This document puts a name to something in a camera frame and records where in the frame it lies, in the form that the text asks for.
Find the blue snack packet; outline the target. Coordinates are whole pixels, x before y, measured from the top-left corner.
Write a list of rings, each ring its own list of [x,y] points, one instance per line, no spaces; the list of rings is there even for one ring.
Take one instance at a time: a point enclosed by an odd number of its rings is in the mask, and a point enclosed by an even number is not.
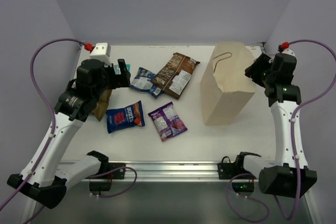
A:
[[[151,82],[154,77],[155,73],[145,68],[139,67],[133,81],[130,84],[130,88],[140,92],[149,93],[153,97],[157,98],[163,94],[163,90]]]

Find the olive brown snack bag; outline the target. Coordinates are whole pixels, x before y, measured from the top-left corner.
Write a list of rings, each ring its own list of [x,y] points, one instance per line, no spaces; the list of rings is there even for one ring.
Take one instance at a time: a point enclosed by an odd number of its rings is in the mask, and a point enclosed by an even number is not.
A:
[[[102,120],[108,109],[111,94],[112,90],[106,90],[97,102],[96,108],[90,112],[90,115],[94,116],[99,122]]]

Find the blue Burts crisps bag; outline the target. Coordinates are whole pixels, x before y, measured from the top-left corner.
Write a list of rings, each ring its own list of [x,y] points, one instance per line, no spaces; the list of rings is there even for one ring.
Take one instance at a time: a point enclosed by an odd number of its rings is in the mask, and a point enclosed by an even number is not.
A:
[[[109,134],[135,126],[145,126],[142,101],[138,101],[124,108],[109,109],[106,111],[106,116],[107,131]]]

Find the dark brown snack bag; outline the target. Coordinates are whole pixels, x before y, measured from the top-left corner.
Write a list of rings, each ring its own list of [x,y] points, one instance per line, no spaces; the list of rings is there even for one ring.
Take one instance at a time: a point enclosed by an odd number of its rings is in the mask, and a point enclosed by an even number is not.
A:
[[[176,52],[167,64],[154,75],[151,83],[178,100],[199,64],[199,61]]]

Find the purple snack packet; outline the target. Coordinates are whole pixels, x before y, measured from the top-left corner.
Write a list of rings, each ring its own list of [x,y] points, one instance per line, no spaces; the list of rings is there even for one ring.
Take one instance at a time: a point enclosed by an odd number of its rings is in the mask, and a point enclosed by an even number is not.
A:
[[[162,142],[187,131],[184,122],[174,110],[173,102],[149,112],[148,116],[153,121]]]

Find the teal Fox's candy bag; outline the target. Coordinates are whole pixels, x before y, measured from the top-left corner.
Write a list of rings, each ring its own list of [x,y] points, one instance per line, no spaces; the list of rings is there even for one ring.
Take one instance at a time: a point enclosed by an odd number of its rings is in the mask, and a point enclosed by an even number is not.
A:
[[[119,65],[113,65],[114,71],[116,74],[121,74],[120,66]],[[126,64],[127,71],[130,72],[130,65]]]

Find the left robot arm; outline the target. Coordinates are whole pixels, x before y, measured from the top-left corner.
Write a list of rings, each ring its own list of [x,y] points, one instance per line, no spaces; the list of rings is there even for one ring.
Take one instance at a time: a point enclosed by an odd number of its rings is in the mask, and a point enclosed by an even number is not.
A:
[[[19,173],[11,174],[7,183],[25,196],[53,209],[66,192],[85,178],[104,178],[109,172],[108,157],[97,151],[69,168],[58,165],[71,140],[97,107],[107,90],[127,88],[131,74],[124,59],[118,60],[120,74],[113,66],[97,59],[84,60],[77,68],[76,78],[70,80],[54,109],[50,131],[46,133],[29,164]]]

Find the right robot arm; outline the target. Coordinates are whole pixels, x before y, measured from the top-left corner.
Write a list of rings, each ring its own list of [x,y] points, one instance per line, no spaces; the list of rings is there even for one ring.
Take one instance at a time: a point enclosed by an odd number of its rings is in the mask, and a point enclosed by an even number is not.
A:
[[[234,172],[240,178],[252,174],[263,194],[301,198],[317,182],[301,141],[301,92],[291,83],[296,65],[295,53],[285,49],[273,58],[261,54],[245,69],[245,76],[265,89],[275,125],[276,153],[274,161],[268,162],[259,154],[240,152]]]

